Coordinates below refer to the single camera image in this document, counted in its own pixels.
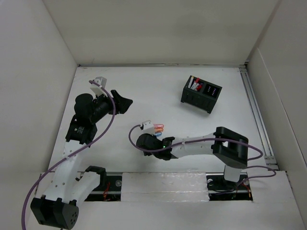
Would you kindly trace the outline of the yellow capped marker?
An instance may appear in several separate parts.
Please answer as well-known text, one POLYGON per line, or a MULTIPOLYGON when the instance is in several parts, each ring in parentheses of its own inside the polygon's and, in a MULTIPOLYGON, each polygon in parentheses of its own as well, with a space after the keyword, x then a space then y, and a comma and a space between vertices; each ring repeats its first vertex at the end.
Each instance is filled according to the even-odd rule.
POLYGON ((188 88, 191 88, 191 86, 192 86, 192 84, 193 84, 193 81, 194 81, 194 77, 193 77, 193 76, 190 76, 188 88))

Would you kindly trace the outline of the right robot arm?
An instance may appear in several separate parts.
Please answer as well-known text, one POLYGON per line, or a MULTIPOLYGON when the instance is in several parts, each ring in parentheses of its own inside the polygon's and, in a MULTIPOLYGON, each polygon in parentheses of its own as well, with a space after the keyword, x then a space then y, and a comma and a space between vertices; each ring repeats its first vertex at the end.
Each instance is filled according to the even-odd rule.
POLYGON ((239 183, 241 171, 248 165, 248 138, 228 128, 217 127, 216 131, 202 137, 167 137, 159 140, 155 135, 141 134, 136 146, 145 156, 155 156, 169 161, 193 155, 213 155, 224 164, 223 186, 232 189, 239 183))

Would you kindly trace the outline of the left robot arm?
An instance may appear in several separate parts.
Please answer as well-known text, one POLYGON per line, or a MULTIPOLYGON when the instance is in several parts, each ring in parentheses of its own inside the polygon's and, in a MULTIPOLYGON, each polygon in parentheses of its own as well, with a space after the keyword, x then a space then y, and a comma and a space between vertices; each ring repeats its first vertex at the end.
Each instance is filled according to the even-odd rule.
POLYGON ((33 198, 30 208, 39 224, 70 230, 76 224, 79 207, 94 190, 107 184, 103 167, 89 166, 76 180, 84 150, 92 145, 97 133, 96 123, 105 115, 124 114, 133 101, 112 90, 110 94, 83 93, 76 97, 70 126, 65 137, 62 162, 53 171, 52 182, 40 198, 33 198))

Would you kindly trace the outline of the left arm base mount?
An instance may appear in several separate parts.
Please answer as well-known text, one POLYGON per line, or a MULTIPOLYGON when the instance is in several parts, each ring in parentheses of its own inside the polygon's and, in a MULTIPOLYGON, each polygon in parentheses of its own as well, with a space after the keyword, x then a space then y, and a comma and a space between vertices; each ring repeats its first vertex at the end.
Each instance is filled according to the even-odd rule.
POLYGON ((104 179, 104 184, 95 188, 85 201, 117 202, 121 200, 122 173, 107 172, 104 179))

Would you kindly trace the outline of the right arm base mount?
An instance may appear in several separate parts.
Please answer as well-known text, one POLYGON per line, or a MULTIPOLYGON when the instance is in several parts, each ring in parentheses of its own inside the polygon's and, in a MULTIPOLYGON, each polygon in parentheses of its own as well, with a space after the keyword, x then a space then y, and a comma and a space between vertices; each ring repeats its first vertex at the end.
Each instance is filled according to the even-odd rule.
POLYGON ((224 179, 222 174, 208 174, 207 189, 210 201, 252 201, 252 192, 249 181, 241 183, 247 178, 246 174, 240 176, 239 182, 224 179))

